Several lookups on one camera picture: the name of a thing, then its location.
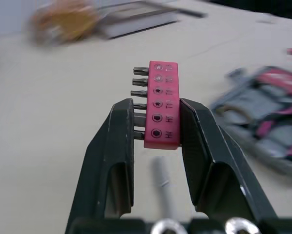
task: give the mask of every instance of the wall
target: wall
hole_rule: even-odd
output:
[[[125,3],[132,0],[90,0],[95,6],[107,6],[115,3]],[[0,0],[0,35],[19,32],[26,27],[26,23],[33,12],[41,5],[51,0]]]

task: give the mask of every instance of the printed symbol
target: printed symbol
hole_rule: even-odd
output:
[[[161,64],[156,64],[155,65],[155,70],[161,71],[162,70],[162,65]]]
[[[155,122],[160,122],[162,120],[162,115],[161,114],[153,114],[152,120]]]
[[[156,76],[154,77],[154,80],[155,80],[156,82],[161,82],[161,81],[162,81],[162,76],[161,76],[161,75],[156,75]]]
[[[173,77],[172,76],[167,76],[166,77],[166,82],[172,83],[173,82]]]
[[[166,109],[167,108],[173,108],[173,103],[172,101],[166,101]]]
[[[153,138],[159,138],[161,137],[161,131],[159,129],[153,129],[151,130],[151,135]]]
[[[172,92],[171,88],[167,88],[166,95],[172,95],[172,94],[173,94],[173,92]]]
[[[166,138],[172,138],[172,132],[166,132]]]
[[[173,123],[173,116],[166,116],[166,122]]]
[[[154,101],[152,104],[154,105],[154,107],[157,107],[157,108],[162,107],[162,101]]]
[[[162,89],[160,87],[154,88],[154,93],[155,94],[162,94]]]
[[[172,66],[171,65],[166,65],[166,71],[167,72],[172,71]]]

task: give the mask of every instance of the torx bit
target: torx bit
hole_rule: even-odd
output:
[[[136,110],[147,110],[147,105],[146,104],[137,103],[137,104],[133,104],[133,108],[136,109]]]
[[[137,85],[137,86],[147,87],[148,86],[148,79],[147,78],[133,79],[132,84]]]
[[[134,139],[136,140],[144,140],[145,131],[134,130]]]
[[[145,127],[146,126],[146,114],[144,113],[134,113],[134,126]]]
[[[133,68],[133,73],[135,75],[148,76],[149,68],[148,67],[134,67]]]
[[[147,97],[147,91],[131,91],[131,96],[146,98]]]

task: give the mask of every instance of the white table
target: white table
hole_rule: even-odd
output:
[[[224,75],[264,65],[292,70],[292,20],[258,23],[260,14],[193,0],[170,3],[209,14],[130,36],[92,38],[49,50],[26,34],[0,38],[0,234],[65,230],[83,156],[111,106],[129,97],[132,68],[179,63],[181,97],[209,105],[231,88]],[[134,98],[135,102],[145,99]],[[135,206],[128,216],[156,220],[160,204],[150,162],[168,156],[180,221],[194,215],[180,151],[135,143]],[[292,179],[250,158],[279,216],[292,216]]]

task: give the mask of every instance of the tool kit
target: tool kit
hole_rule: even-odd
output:
[[[217,123],[246,152],[292,175],[292,72],[269,66],[228,77],[237,85],[211,105]]]

